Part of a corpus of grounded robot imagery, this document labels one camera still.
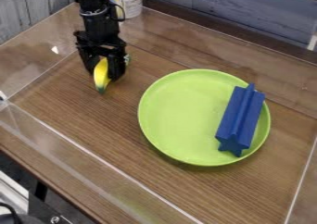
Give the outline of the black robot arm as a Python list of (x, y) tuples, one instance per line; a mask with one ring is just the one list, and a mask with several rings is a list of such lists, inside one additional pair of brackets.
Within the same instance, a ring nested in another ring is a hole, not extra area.
[(104, 57), (109, 61), (108, 76), (117, 81), (126, 73), (126, 41), (120, 37), (120, 23), (126, 16), (120, 16), (122, 8), (112, 0), (76, 0), (80, 3), (80, 16), (85, 30), (76, 31), (76, 45), (90, 73)]

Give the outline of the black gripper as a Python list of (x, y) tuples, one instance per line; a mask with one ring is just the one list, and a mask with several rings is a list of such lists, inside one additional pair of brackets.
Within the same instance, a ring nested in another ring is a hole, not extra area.
[(76, 31), (77, 49), (86, 70), (93, 73), (101, 57), (109, 60), (109, 78), (118, 81), (126, 74), (129, 54), (120, 37), (125, 18), (117, 13), (82, 13), (85, 30)]

